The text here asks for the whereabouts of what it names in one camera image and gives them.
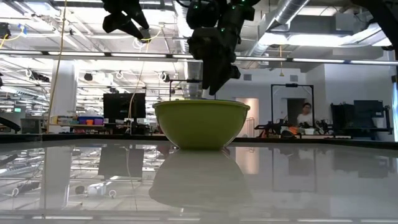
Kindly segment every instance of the bowl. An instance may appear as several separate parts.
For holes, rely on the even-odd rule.
[[[153,105],[166,137],[181,149],[219,149],[241,131],[248,110],[240,102],[178,100]]]

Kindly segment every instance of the ceiling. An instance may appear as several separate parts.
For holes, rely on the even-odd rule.
[[[6,41],[2,50],[39,50],[39,51],[58,51],[60,48],[60,33],[62,32],[62,19],[60,17],[63,7],[62,0],[56,1],[1,1],[0,0],[0,22],[10,23],[12,38],[17,37],[21,33],[19,25],[22,24],[26,28],[25,34],[13,41]],[[318,17],[331,17],[336,14],[337,9],[349,7],[349,1],[319,1],[312,0],[299,13],[301,16],[311,15]],[[101,7],[99,0],[73,0],[69,1],[66,11],[64,51],[90,51],[90,52],[148,52],[163,54],[180,54],[181,35],[178,32],[178,15],[174,10],[174,2],[153,1],[142,2],[142,8],[148,23],[150,24],[150,34],[153,38],[149,44],[142,44],[134,37],[131,37],[121,31],[114,31],[107,34],[102,29],[103,18],[108,13]],[[236,51],[238,54],[244,54],[257,42],[259,38],[258,25],[263,16],[277,7],[277,0],[263,0],[255,6],[256,15],[254,21],[246,21],[242,28],[241,38],[242,44],[238,45]],[[282,56],[292,55],[294,57],[322,57],[330,54],[333,49],[328,47],[306,47],[306,46],[281,46]],[[280,56],[280,48],[270,47],[267,54],[271,56]],[[363,58],[369,58],[367,55],[360,54]],[[172,78],[185,79],[183,62],[140,62],[140,61],[112,61],[112,60],[77,60],[80,68],[80,85],[109,85],[112,82],[120,86],[135,86],[138,77],[142,74],[139,83],[141,85],[150,86],[168,86],[164,83],[159,75],[166,73]],[[279,63],[270,63],[269,69],[279,67]],[[304,69],[307,64],[287,63],[286,67]],[[261,67],[257,63],[252,63],[251,68]],[[42,58],[17,58],[17,57],[0,57],[0,72],[5,84],[32,84],[41,83],[29,79],[27,70],[38,72],[51,79],[53,75],[53,60]],[[87,82],[84,79],[85,73],[101,74],[106,78],[94,79]],[[109,75],[113,76],[113,80],[107,80]],[[20,87],[18,93],[26,93],[25,96],[34,96],[29,93],[34,92],[36,95],[43,95],[50,91],[49,87]],[[104,92],[108,92],[107,88],[88,88],[79,89],[79,98],[88,98],[84,95],[90,95],[92,98],[100,98]],[[156,91],[156,94],[167,94]],[[177,90],[177,96],[183,96],[183,90]],[[15,95],[13,91],[0,91],[2,101],[0,104],[12,104],[14,100],[4,101],[5,96]]]

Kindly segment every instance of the person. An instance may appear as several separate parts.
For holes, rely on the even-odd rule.
[[[312,105],[310,103],[304,103],[303,111],[297,117],[297,124],[304,124],[307,122],[309,126],[312,126]]]

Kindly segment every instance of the white column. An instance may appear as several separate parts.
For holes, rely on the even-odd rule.
[[[55,75],[57,72],[58,61],[54,60],[52,70],[51,88],[54,88]],[[51,116],[73,115],[76,111],[76,94],[79,79],[79,69],[75,62],[62,60],[58,72],[57,86],[54,91],[54,99],[51,107]],[[61,132],[61,127],[51,126],[51,133]]]
[[[41,209],[61,210],[67,206],[72,150],[71,146],[46,149],[40,189]]]

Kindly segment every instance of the computer monitor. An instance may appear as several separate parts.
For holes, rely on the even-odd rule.
[[[124,120],[129,115],[132,93],[104,94],[104,118]],[[131,105],[132,118],[145,118],[145,93],[136,93]]]
[[[354,100],[355,115],[383,118],[384,107],[382,100]]]

